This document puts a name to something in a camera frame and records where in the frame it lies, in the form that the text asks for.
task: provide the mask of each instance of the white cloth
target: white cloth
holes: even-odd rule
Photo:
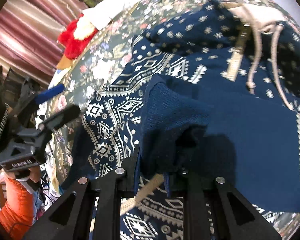
[[[103,0],[94,8],[82,11],[84,16],[98,29],[106,27],[120,12],[135,5],[141,0]]]

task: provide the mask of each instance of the bed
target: bed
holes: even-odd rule
[[[274,7],[279,9],[288,19],[289,24],[300,35],[300,7],[295,0],[243,0],[246,3]],[[42,105],[38,114],[51,116],[67,104],[74,103],[84,111],[90,100],[103,86],[111,84],[131,59],[131,40],[141,30],[166,21],[189,10],[198,10],[204,0],[141,0],[132,8],[118,14],[113,23],[102,29],[90,42],[82,55],[74,60],[70,68],[57,71],[50,86],[63,83],[66,90],[63,94]],[[103,82],[97,64],[111,69],[109,78]],[[52,191],[59,196],[59,185],[68,176],[72,165],[72,144],[75,130],[81,125],[81,119],[73,121],[55,132],[50,151]],[[94,160],[89,163],[94,168]],[[281,234],[289,239],[300,226],[300,214],[257,210]]]

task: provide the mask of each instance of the orange fabric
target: orange fabric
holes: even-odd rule
[[[6,179],[7,202],[0,211],[0,223],[13,240],[20,240],[33,223],[33,195],[18,181]]]
[[[61,60],[57,65],[57,69],[64,70],[66,68],[70,68],[73,60],[68,59],[65,55],[62,56]]]

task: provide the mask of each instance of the wire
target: wire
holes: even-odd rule
[[[31,227],[31,226],[29,226],[29,225],[26,225],[26,224],[23,224],[23,223],[14,223],[13,225],[12,225],[12,227],[10,228],[10,231],[9,231],[9,236],[10,236],[10,234],[11,234],[11,232],[12,232],[12,229],[14,228],[14,226],[16,226],[16,225],[23,225],[23,226],[26,226],[26,227]]]
[[[50,142],[51,142],[51,141],[48,142],[48,145],[49,145],[49,148],[50,148],[50,152],[49,152],[50,154],[49,154],[49,153],[47,153],[47,154],[48,154],[49,157],[53,157],[53,150],[52,150],[52,147],[51,147],[51,143],[50,143]]]
[[[44,170],[45,170],[45,171],[46,171],[46,173],[47,173],[48,184],[49,184],[49,183],[50,183],[50,182],[49,182],[49,180],[50,180],[50,179],[49,179],[48,172],[47,172],[47,169],[46,169],[46,164],[44,163],[44,164],[43,164],[43,166],[44,166]]]
[[[49,204],[49,200],[48,200],[48,203],[43,202],[43,205],[44,205],[45,207],[48,206],[48,204]]]
[[[51,203],[53,204],[54,202],[52,201],[52,199],[47,195],[47,194],[45,194],[44,192],[42,192],[50,201],[51,201]]]
[[[40,180],[41,180],[41,186],[42,186],[42,190],[50,190],[50,187],[49,187],[49,184],[46,182],[46,181],[44,181],[42,178],[40,178]]]

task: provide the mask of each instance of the floral bedspread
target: floral bedspread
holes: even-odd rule
[[[272,0],[243,0],[262,6],[274,7],[287,18],[293,29],[300,28],[293,18]],[[133,8],[123,11],[113,23],[101,30],[82,55],[73,62],[61,83],[65,92],[47,103],[46,116],[63,109],[67,104],[77,104],[84,110],[95,92],[111,84],[131,59],[131,41],[134,35],[190,10],[199,10],[205,0],[142,0]],[[53,155],[56,163],[56,178],[61,184],[72,164],[71,149],[76,128],[81,119],[59,129],[54,134]],[[300,214],[273,213],[260,210],[267,220],[287,238],[300,221]]]

